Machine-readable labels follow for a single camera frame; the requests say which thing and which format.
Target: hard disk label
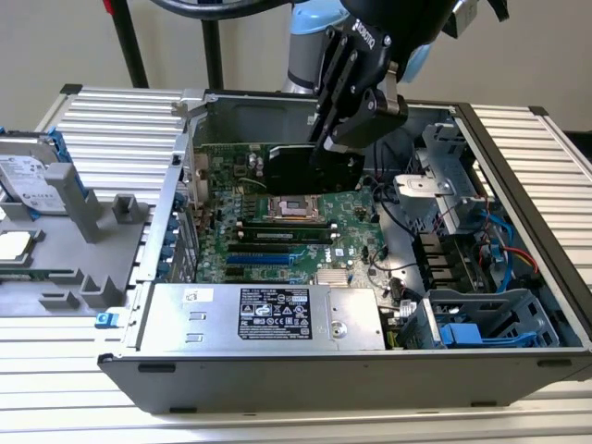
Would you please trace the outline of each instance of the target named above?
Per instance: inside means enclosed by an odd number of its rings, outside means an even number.
[[[241,339],[312,339],[308,289],[240,289]]]
[[[40,213],[63,212],[59,194],[45,182],[45,170],[45,165],[33,157],[0,155],[0,181],[13,199]]]

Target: white wall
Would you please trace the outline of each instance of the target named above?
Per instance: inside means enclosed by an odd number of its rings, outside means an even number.
[[[148,0],[129,0],[148,80],[155,88],[205,87],[199,22]],[[0,125],[31,128],[66,82],[129,87],[101,0],[0,0]],[[511,0],[497,23],[485,0],[460,41],[438,38],[407,97],[543,105],[564,127],[592,129],[589,0]],[[281,88],[290,9],[221,24],[228,88]]]
[[[563,129],[592,130],[592,1],[510,0],[498,23],[485,0],[459,40],[440,35],[406,97],[543,105]]]

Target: blue tab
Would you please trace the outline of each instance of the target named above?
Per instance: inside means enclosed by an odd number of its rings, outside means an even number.
[[[99,329],[117,328],[119,314],[99,313],[94,320],[94,327]]]

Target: motherboard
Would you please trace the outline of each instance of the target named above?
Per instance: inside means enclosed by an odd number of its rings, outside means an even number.
[[[369,273],[369,252],[384,242],[371,189],[267,195],[261,172],[273,146],[200,147],[209,198],[196,209],[196,281],[330,284],[382,293],[388,277]]]

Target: power supply label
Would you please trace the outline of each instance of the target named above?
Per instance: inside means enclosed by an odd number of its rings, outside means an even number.
[[[312,339],[308,289],[240,289],[241,339]]]

